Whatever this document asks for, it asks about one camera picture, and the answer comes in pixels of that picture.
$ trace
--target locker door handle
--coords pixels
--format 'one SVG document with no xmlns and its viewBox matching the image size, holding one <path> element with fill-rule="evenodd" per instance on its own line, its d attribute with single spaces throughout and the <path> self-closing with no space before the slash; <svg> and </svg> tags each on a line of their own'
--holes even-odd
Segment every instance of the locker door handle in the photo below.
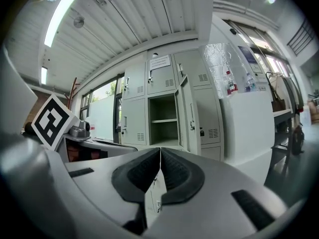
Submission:
<svg viewBox="0 0 319 239">
<path fill-rule="evenodd" d="M 126 83 L 125 83 L 125 85 L 124 85 L 124 91 L 126 91 L 126 89 L 129 88 L 129 81 L 130 81 L 130 78 L 127 77 L 127 78 L 126 78 Z"/>
<path fill-rule="evenodd" d="M 127 127 L 127 121 L 128 120 L 128 117 L 127 116 L 124 116 L 124 125 L 123 125 L 123 127 Z"/>
<path fill-rule="evenodd" d="M 195 130 L 194 124 L 195 124 L 195 122 L 192 120 L 192 121 L 190 122 L 190 130 L 191 130 L 191 131 L 192 131 L 192 130 Z"/>
<path fill-rule="evenodd" d="M 181 63 L 177 63 L 177 70 L 180 72 L 181 76 L 184 77 L 183 74 L 183 65 Z"/>
<path fill-rule="evenodd" d="M 148 79 L 148 84 L 150 84 L 150 82 L 152 82 L 152 71 L 149 71 L 149 79 Z"/>
<path fill-rule="evenodd" d="M 190 122 L 190 130 L 195 130 L 195 121 L 194 121 L 194 115 L 193 115 L 193 107 L 192 104 L 190 104 L 190 112 L 191 112 L 191 122 Z"/>
</svg>

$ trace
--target black rubber pad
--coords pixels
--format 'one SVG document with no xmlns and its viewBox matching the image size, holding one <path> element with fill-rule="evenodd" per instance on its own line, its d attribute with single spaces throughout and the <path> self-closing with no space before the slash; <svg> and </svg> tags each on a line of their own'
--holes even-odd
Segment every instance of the black rubber pad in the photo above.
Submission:
<svg viewBox="0 0 319 239">
<path fill-rule="evenodd" d="M 275 220 L 246 190 L 232 192 L 231 195 L 256 229 L 262 230 Z"/>
<path fill-rule="evenodd" d="M 112 185 L 128 202 L 144 203 L 145 193 L 160 169 L 160 148 L 118 167 L 112 174 Z"/>
<path fill-rule="evenodd" d="M 198 165 L 167 148 L 161 148 L 161 170 L 167 189 L 161 197 L 162 205 L 187 202 L 205 181 L 205 174 Z"/>
<path fill-rule="evenodd" d="M 84 174 L 88 174 L 88 173 L 92 173 L 92 172 L 94 172 L 94 170 L 92 168 L 84 168 L 84 169 L 81 169 L 81 170 L 76 170 L 76 171 L 69 172 L 69 175 L 71 176 L 71 178 L 74 178 L 74 177 L 78 177 L 78 176 L 81 176 L 81 175 L 84 175 Z"/>
</svg>

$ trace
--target locker door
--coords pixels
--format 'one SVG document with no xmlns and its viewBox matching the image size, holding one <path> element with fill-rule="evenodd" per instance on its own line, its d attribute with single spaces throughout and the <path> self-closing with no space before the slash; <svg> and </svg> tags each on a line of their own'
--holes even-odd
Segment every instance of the locker door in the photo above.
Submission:
<svg viewBox="0 0 319 239">
<path fill-rule="evenodd" d="M 144 96 L 145 63 L 133 65 L 125 70 L 124 100 Z"/>
<path fill-rule="evenodd" d="M 160 67 L 150 71 L 150 61 L 148 62 L 148 94 L 159 93 L 167 90 L 175 90 L 174 71 L 169 56 L 170 65 Z"/>
<path fill-rule="evenodd" d="M 210 79 L 207 74 L 206 67 L 204 62 L 198 52 L 198 50 L 185 51 L 174 54 L 177 72 L 178 72 L 178 80 L 182 81 L 182 73 L 187 74 L 189 80 L 192 82 L 194 87 L 210 85 Z"/>
<path fill-rule="evenodd" d="M 178 127 L 178 144 L 185 150 L 189 150 L 188 132 L 186 132 L 186 114 L 184 108 L 184 98 L 181 88 L 175 92 L 175 106 L 177 114 L 177 127 Z"/>
<path fill-rule="evenodd" d="M 201 144 L 220 142 L 219 118 L 213 89 L 195 90 Z"/>
<path fill-rule="evenodd" d="M 121 131 L 123 143 L 146 145 L 145 99 L 123 102 Z"/>
<path fill-rule="evenodd" d="M 182 127 L 182 124 L 185 126 L 186 149 L 193 154 L 200 155 L 199 119 L 193 91 L 194 90 L 190 85 L 188 77 L 186 76 L 179 89 L 176 91 L 175 96 L 178 103 L 180 103 L 179 99 L 181 99 L 182 108 L 184 110 L 185 120 L 182 121 L 179 118 L 179 124 L 180 128 Z M 180 106 L 181 105 L 178 106 L 178 115 L 182 114 Z"/>
</svg>

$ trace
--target plastic bottle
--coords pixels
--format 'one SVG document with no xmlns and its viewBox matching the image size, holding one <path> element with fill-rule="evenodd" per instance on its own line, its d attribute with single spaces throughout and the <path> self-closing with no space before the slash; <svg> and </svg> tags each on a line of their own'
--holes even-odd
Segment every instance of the plastic bottle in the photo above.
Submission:
<svg viewBox="0 0 319 239">
<path fill-rule="evenodd" d="M 247 73 L 245 92 L 257 91 L 256 83 L 250 73 Z"/>
<path fill-rule="evenodd" d="M 227 74 L 227 82 L 228 82 L 227 94 L 230 95 L 232 93 L 237 92 L 238 88 L 237 88 L 237 84 L 235 82 L 234 76 L 232 76 L 229 71 L 227 71 L 226 74 Z"/>
</svg>

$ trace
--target fluorescent light tube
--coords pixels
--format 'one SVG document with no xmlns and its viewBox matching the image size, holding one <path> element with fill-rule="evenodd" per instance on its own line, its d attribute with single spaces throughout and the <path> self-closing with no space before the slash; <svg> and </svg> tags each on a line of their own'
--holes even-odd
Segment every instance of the fluorescent light tube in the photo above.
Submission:
<svg viewBox="0 0 319 239">
<path fill-rule="evenodd" d="M 41 84 L 46 84 L 46 72 L 48 71 L 47 68 L 41 68 Z"/>
<path fill-rule="evenodd" d="M 51 47 L 55 33 L 59 27 L 59 24 L 65 15 L 66 11 L 69 9 L 74 0 L 61 0 L 58 7 L 55 9 L 55 12 L 50 21 L 48 30 L 46 32 L 44 44 Z"/>
</svg>

